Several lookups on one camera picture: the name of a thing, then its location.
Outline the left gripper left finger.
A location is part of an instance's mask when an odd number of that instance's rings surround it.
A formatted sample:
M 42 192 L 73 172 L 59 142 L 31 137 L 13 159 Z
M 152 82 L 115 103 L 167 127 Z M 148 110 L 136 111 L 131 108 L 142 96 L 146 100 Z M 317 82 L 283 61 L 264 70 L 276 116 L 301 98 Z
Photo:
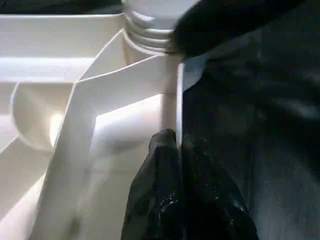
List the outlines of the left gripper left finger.
M 129 189 L 123 220 L 123 240 L 180 240 L 182 184 L 176 134 L 154 134 L 148 154 Z

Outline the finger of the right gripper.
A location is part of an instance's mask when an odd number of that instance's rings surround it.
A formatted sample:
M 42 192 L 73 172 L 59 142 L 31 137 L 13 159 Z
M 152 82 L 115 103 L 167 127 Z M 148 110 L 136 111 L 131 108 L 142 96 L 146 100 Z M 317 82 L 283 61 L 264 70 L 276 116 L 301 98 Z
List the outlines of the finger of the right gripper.
M 302 5 L 302 0 L 200 0 L 178 20 L 174 50 L 193 58 L 264 27 Z

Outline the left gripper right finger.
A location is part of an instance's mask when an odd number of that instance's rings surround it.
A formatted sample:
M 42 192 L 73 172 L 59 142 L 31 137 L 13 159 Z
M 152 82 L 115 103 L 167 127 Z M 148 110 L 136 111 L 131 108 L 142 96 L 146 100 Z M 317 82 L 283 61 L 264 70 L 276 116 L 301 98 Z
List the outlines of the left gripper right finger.
M 181 145 L 186 234 L 189 240 L 257 240 L 240 189 L 203 139 Z

